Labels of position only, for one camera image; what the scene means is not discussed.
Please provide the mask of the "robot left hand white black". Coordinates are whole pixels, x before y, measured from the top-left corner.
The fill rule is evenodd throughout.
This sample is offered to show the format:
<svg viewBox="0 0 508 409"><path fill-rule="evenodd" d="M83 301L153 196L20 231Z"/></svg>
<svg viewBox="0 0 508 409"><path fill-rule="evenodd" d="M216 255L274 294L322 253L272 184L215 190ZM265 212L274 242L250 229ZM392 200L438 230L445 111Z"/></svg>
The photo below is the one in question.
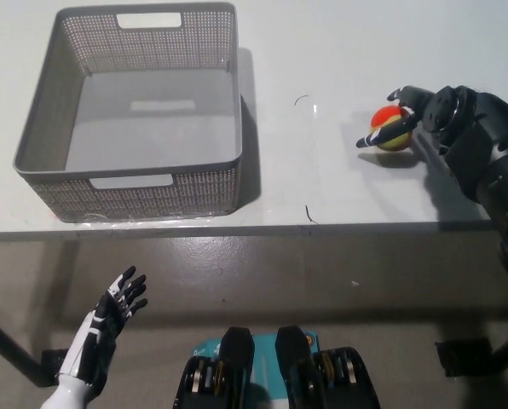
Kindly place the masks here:
<svg viewBox="0 0 508 409"><path fill-rule="evenodd" d="M90 387L102 387L108 376L117 338L136 312L147 306L143 296L147 277L131 266L103 292L73 338L59 375L76 378Z"/></svg>

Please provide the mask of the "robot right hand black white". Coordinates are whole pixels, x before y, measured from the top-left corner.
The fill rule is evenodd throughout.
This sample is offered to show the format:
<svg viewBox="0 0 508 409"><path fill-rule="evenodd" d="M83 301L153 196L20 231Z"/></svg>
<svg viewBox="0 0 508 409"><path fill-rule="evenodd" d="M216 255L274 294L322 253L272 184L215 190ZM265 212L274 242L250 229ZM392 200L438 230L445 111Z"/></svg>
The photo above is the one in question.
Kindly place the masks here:
<svg viewBox="0 0 508 409"><path fill-rule="evenodd" d="M426 132L441 134L449 128L459 113L471 103L475 91L465 86L445 86L437 92L406 85L392 91L388 102L396 102L399 118L383 124L359 139L355 146L367 148L381 146L411 133L419 123Z"/></svg>

